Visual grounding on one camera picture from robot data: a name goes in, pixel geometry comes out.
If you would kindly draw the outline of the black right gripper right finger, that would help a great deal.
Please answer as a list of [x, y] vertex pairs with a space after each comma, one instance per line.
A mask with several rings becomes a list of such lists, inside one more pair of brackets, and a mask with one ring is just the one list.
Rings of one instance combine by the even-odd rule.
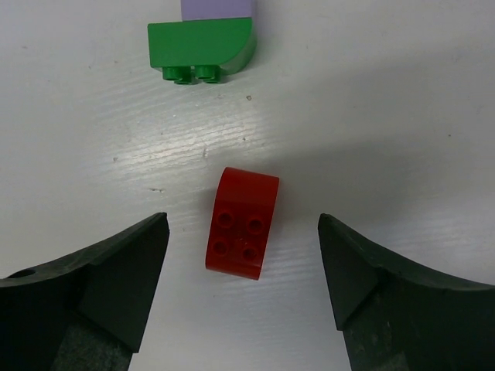
[[433, 270], [323, 214], [336, 328], [354, 370], [492, 370], [494, 288]]

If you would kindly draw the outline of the red curved lego brick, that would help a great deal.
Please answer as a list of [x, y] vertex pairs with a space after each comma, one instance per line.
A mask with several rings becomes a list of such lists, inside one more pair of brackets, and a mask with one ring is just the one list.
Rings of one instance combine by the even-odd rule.
[[213, 205], [206, 269], [259, 279], [278, 187], [276, 176], [224, 169]]

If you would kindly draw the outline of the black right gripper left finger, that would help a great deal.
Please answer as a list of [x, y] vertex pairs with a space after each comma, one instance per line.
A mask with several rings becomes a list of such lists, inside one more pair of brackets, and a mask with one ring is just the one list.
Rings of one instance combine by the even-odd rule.
[[3, 370], [126, 370], [142, 344], [169, 241], [156, 213], [1, 281]]

